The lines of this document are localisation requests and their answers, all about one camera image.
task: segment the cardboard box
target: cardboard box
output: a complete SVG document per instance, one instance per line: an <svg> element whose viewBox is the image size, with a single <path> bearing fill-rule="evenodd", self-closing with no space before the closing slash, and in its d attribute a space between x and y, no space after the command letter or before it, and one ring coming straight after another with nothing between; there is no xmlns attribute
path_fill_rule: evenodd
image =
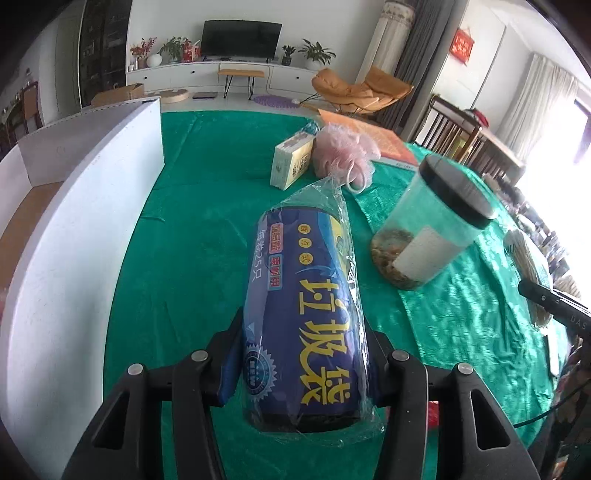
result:
<svg viewBox="0 0 591 480"><path fill-rule="evenodd" d="M113 90L106 90L97 93L90 104L92 106L110 105L112 103L124 102L144 97L144 84L133 83Z"/></svg>
<svg viewBox="0 0 591 480"><path fill-rule="evenodd" d="M275 147L271 186L285 190L308 169L314 135L298 132Z"/></svg>

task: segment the television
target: television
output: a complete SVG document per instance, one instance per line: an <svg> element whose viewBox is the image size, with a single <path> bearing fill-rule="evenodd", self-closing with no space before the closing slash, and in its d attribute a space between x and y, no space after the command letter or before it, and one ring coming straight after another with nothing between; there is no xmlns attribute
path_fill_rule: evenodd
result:
<svg viewBox="0 0 591 480"><path fill-rule="evenodd" d="M206 20L201 39L204 57L275 57L280 23L250 20Z"/></svg>

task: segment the blue packaging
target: blue packaging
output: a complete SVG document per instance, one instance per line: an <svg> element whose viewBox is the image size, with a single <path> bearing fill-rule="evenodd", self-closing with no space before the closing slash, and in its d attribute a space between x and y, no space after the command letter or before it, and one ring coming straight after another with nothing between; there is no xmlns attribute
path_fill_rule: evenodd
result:
<svg viewBox="0 0 591 480"><path fill-rule="evenodd" d="M244 307L246 417L266 431L323 432L360 418L363 386L340 222L312 207L258 223Z"/></svg>

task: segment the black lid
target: black lid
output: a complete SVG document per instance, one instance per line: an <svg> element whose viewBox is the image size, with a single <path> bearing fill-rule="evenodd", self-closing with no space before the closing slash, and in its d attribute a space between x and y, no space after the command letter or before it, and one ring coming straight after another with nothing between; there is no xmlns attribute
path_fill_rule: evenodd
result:
<svg viewBox="0 0 591 480"><path fill-rule="evenodd" d="M444 158L429 155L418 169L427 186L459 217L483 229L495 217L495 210L473 181Z"/></svg>

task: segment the white board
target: white board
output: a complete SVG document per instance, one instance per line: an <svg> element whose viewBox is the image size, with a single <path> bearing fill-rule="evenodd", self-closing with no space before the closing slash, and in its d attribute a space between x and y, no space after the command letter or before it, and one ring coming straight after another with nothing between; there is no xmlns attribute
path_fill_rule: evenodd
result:
<svg viewBox="0 0 591 480"><path fill-rule="evenodd" d="M0 323L0 415L43 479L61 476L102 402L115 285L164 166L160 103L136 107L50 202L18 263Z"/></svg>
<svg viewBox="0 0 591 480"><path fill-rule="evenodd" d="M31 185L64 181L115 125L141 102L85 110L40 128L18 141Z"/></svg>
<svg viewBox="0 0 591 480"><path fill-rule="evenodd" d="M0 237L18 206L31 191L31 182L18 145L0 163Z"/></svg>

